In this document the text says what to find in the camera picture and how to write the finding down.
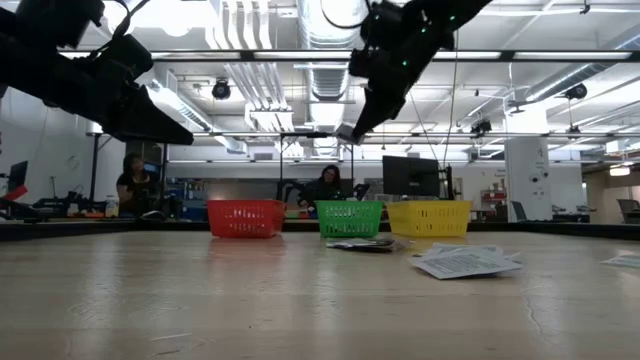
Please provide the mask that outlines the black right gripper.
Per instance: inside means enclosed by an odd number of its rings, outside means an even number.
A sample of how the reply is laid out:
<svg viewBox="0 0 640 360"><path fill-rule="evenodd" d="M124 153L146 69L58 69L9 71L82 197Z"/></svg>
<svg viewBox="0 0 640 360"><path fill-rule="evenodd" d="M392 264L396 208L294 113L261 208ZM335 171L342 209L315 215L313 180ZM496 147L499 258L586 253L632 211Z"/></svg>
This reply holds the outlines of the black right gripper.
<svg viewBox="0 0 640 360"><path fill-rule="evenodd" d="M365 104L351 133L355 142L397 117L408 91L439 49L438 32L415 29L395 36L388 44L351 52L349 74L367 80Z"/></svg>

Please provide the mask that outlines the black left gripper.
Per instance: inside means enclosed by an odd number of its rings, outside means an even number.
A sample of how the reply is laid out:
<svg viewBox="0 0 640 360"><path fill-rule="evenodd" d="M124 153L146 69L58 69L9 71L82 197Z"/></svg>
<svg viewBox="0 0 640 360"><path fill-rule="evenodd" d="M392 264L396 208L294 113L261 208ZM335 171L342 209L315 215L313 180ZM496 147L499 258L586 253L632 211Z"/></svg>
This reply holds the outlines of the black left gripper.
<svg viewBox="0 0 640 360"><path fill-rule="evenodd" d="M125 35L86 57L61 58L44 104L107 125L108 133L124 142L191 145L192 132L159 109L136 82L152 67L151 53Z"/></svg>

